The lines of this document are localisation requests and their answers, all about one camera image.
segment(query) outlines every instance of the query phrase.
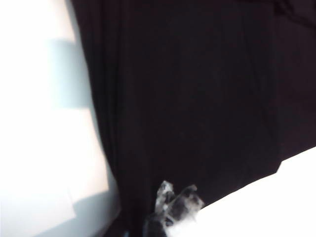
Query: white surface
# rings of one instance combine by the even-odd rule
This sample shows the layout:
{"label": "white surface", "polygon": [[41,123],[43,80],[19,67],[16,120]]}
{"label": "white surface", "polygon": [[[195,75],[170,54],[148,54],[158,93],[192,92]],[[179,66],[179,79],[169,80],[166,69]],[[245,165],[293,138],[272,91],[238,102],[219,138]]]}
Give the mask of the white surface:
{"label": "white surface", "polygon": [[168,237],[316,237],[316,149],[203,208]]}
{"label": "white surface", "polygon": [[[1,237],[89,237],[119,209],[77,27],[69,0],[0,3]],[[315,237],[315,153],[204,208],[174,237]]]}

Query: white wall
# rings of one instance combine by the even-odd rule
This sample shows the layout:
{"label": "white wall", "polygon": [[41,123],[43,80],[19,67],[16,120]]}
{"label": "white wall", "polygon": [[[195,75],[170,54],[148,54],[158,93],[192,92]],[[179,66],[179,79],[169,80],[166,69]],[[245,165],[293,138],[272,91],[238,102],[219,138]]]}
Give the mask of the white wall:
{"label": "white wall", "polygon": [[[118,192],[70,1],[3,1],[0,29],[1,236],[95,236],[117,214]],[[315,155],[284,161],[174,236],[315,237]]]}
{"label": "white wall", "polygon": [[119,206],[70,1],[0,9],[1,236],[92,236]]}

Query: black curtain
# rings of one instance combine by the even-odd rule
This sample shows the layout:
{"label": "black curtain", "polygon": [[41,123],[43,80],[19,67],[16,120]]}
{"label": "black curtain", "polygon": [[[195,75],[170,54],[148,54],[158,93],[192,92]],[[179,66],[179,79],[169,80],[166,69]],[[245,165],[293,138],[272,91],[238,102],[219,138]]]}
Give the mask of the black curtain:
{"label": "black curtain", "polygon": [[161,182],[206,204],[316,146],[312,0],[72,0],[102,145],[141,237]]}

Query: dark cloth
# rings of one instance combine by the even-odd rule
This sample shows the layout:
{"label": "dark cloth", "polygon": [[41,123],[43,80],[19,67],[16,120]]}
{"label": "dark cloth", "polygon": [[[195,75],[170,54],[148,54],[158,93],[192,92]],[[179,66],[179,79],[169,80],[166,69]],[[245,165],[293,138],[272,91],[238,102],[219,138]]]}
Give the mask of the dark cloth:
{"label": "dark cloth", "polygon": [[102,146],[141,237],[163,180],[206,205],[316,146],[312,0],[72,0]]}

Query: black fabric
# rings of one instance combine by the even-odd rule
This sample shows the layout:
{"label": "black fabric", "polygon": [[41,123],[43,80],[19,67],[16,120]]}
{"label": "black fabric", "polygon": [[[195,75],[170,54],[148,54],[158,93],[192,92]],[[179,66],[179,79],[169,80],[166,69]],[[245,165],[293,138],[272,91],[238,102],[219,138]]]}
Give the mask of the black fabric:
{"label": "black fabric", "polygon": [[106,237],[141,237],[163,180],[211,204],[316,146],[314,1],[72,4],[120,192]]}

